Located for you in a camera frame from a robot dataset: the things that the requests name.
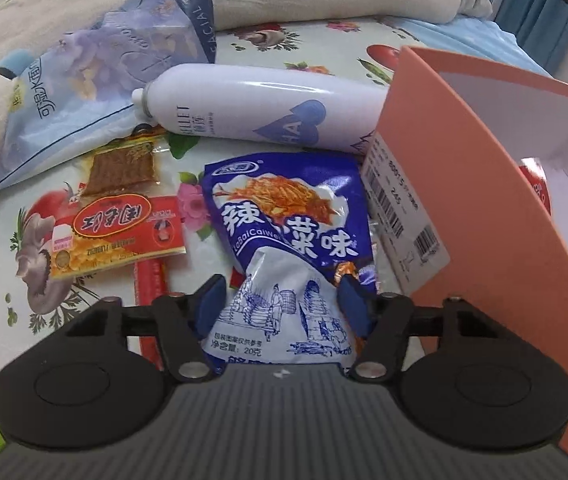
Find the oval logo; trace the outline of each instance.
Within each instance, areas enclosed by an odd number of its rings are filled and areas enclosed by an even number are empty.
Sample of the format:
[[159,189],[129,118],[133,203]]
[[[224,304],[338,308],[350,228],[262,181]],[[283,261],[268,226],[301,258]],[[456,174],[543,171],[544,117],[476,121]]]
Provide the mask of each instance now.
[[232,164],[226,164],[226,166],[217,168],[213,171],[213,176],[252,173],[257,170],[259,170],[259,165],[255,162],[250,160],[241,160],[240,162],[233,162]]
[[143,222],[151,209],[143,195],[105,196],[82,209],[72,221],[72,228],[86,238],[106,237]]

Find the white spray bottle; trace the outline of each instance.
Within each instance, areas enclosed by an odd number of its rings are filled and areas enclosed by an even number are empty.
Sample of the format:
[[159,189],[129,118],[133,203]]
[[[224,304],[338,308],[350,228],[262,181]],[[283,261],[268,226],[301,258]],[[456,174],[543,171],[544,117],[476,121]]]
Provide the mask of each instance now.
[[136,114],[170,132],[365,153],[386,88],[255,66],[182,64],[132,93]]

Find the snack bag logo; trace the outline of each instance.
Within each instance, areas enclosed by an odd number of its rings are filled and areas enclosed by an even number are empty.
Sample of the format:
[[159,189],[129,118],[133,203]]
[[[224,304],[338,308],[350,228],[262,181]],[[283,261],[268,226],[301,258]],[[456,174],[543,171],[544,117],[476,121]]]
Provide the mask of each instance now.
[[250,160],[241,160],[240,162],[226,164],[221,168],[217,168],[213,171],[213,176],[252,173],[253,171],[257,170],[259,170],[259,164],[257,164],[256,162],[252,162]]
[[106,237],[140,224],[151,209],[150,201],[142,195],[105,196],[82,209],[73,219],[72,228],[86,238]]
[[326,107],[315,99],[310,99],[290,109],[287,115],[254,132],[268,140],[285,144],[312,146],[319,140],[317,126],[326,118]]

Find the blue heart logo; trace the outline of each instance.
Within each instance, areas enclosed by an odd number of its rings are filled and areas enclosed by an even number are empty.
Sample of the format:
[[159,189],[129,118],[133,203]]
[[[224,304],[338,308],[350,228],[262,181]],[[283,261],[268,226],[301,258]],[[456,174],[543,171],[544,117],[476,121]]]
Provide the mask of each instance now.
[[253,130],[256,134],[273,142],[284,144],[317,144],[320,134],[317,126],[326,118],[326,107],[315,99],[310,99],[290,109],[287,115],[266,126]]

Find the gray ribbed panel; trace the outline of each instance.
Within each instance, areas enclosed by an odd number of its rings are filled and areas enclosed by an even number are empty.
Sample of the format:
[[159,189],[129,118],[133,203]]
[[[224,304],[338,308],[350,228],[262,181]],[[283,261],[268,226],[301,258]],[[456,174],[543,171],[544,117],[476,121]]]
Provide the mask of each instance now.
[[178,388],[157,420],[114,446],[62,454],[10,444],[0,480],[26,479],[568,480],[568,457],[553,446],[510,456],[446,446],[384,388],[336,365],[229,365],[216,381]]

